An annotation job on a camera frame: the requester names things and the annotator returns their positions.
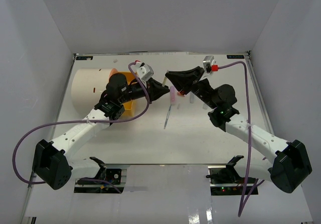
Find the pink highlighter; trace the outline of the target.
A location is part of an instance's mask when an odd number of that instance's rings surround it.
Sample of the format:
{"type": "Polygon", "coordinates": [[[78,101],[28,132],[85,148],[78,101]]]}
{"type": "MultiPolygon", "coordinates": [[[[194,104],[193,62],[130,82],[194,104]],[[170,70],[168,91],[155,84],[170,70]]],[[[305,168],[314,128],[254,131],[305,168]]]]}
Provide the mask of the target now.
{"type": "Polygon", "coordinates": [[[175,94],[176,94],[176,89],[175,89],[174,86],[171,86],[170,87],[170,103],[171,103],[171,105],[175,105],[176,104],[175,94]]]}

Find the thin blue ballpoint pen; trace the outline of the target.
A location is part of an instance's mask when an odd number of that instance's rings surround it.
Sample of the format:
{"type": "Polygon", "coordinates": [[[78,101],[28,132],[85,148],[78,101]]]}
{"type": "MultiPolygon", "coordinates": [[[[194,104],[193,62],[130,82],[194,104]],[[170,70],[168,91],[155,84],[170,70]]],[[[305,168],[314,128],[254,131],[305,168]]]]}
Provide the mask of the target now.
{"type": "Polygon", "coordinates": [[[172,108],[172,105],[169,106],[169,109],[168,109],[168,112],[167,112],[167,115],[166,115],[166,119],[165,119],[165,123],[164,123],[164,130],[166,129],[167,124],[168,124],[168,120],[169,120],[170,113],[171,113],[171,108],[172,108]]]}

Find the yellow bottom drawer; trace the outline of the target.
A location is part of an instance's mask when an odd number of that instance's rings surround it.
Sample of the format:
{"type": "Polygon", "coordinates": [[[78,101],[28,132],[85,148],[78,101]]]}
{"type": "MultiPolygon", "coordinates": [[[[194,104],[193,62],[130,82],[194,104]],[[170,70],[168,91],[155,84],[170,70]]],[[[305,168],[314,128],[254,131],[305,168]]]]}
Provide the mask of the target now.
{"type": "MultiPolygon", "coordinates": [[[[127,83],[130,84],[132,80],[135,79],[134,75],[131,72],[120,72],[125,75],[127,83]]],[[[124,113],[122,114],[123,119],[129,119],[135,116],[135,109],[136,109],[136,100],[131,100],[126,102],[124,105],[124,113]]]]}

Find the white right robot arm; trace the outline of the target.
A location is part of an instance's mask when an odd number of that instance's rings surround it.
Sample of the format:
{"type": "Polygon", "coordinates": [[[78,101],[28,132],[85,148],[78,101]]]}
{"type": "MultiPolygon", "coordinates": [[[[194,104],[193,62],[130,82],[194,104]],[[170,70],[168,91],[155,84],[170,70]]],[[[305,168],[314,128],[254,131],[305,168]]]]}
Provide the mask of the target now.
{"type": "Polygon", "coordinates": [[[251,125],[233,108],[237,102],[235,90],[229,84],[213,88],[204,76],[204,69],[196,67],[187,71],[169,71],[166,78],[180,94],[192,92],[211,108],[211,123],[222,131],[246,142],[271,163],[253,168],[252,178],[271,181],[285,193],[292,193],[310,175],[312,167],[305,145],[276,137],[262,128],[251,125]]]}

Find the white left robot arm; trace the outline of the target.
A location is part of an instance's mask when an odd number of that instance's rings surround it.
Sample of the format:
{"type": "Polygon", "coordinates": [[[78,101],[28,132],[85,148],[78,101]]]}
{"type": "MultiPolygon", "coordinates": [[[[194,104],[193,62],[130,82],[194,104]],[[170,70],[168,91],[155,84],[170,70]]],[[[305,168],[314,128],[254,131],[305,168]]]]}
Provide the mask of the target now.
{"type": "Polygon", "coordinates": [[[71,178],[103,182],[106,177],[103,161],[95,157],[75,161],[72,157],[97,133],[110,127],[123,115],[125,103],[145,96],[149,97],[147,102],[152,103],[169,91],[168,86],[153,78],[140,85],[137,80],[128,83],[122,73],[113,74],[99,102],[82,123],[50,142],[41,140],[37,143],[33,171],[54,190],[62,188],[71,178]]]}

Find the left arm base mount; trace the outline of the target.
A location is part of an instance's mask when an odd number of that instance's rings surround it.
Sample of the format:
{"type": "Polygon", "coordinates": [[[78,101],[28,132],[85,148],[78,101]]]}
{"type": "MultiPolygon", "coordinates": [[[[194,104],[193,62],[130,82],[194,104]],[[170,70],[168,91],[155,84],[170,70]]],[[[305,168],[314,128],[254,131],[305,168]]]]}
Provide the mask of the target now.
{"type": "Polygon", "coordinates": [[[77,179],[74,193],[121,194],[126,184],[127,169],[126,165],[111,165],[101,171],[97,177],[77,179]]]}

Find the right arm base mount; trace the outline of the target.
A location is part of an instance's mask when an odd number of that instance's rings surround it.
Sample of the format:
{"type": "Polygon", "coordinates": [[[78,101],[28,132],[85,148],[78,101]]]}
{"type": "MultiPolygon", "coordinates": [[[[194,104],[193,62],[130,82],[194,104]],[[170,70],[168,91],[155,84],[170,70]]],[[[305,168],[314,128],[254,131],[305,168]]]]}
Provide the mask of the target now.
{"type": "Polygon", "coordinates": [[[244,178],[226,167],[210,166],[206,178],[212,196],[241,196],[244,178]]]}

